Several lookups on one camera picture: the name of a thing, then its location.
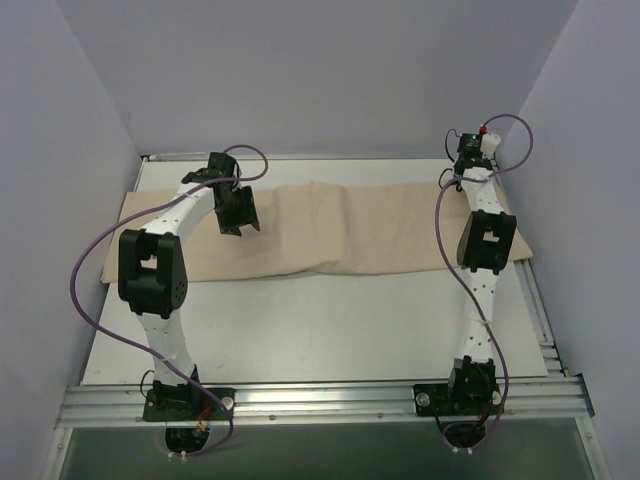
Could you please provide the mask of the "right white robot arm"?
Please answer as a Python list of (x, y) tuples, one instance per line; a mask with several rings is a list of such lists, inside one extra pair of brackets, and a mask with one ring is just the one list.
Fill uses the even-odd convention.
[(480, 400), (498, 400), (493, 341), (487, 330), (492, 320), (494, 297), (517, 225), (506, 212), (492, 177), (492, 160), (500, 137), (485, 126), (464, 133), (457, 148), (454, 173), (462, 180), (456, 189), (465, 194), (470, 214), (459, 241), (456, 262), (471, 293), (466, 297), (463, 337), (454, 370), (444, 388), (444, 400), (455, 412), (469, 411)]

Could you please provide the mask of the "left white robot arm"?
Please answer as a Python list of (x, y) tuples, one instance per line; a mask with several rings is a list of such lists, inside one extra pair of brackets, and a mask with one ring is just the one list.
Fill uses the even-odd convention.
[(194, 417), (202, 405), (192, 385), (197, 367), (188, 353), (180, 317), (188, 292), (182, 244), (210, 213), (221, 234), (240, 237), (260, 229), (249, 186), (227, 150), (209, 154), (205, 167), (189, 172), (172, 204), (139, 229), (122, 231), (118, 242), (118, 294), (140, 321), (154, 358), (154, 402), (179, 419)]

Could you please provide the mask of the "beige cloth surgical wrap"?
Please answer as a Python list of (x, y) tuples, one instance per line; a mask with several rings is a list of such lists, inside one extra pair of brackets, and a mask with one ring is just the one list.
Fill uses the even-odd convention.
[(254, 201), (258, 229), (224, 235), (210, 212), (183, 240), (189, 281), (441, 270), (470, 215), (464, 194), (442, 193), (435, 182), (312, 182), (258, 190)]

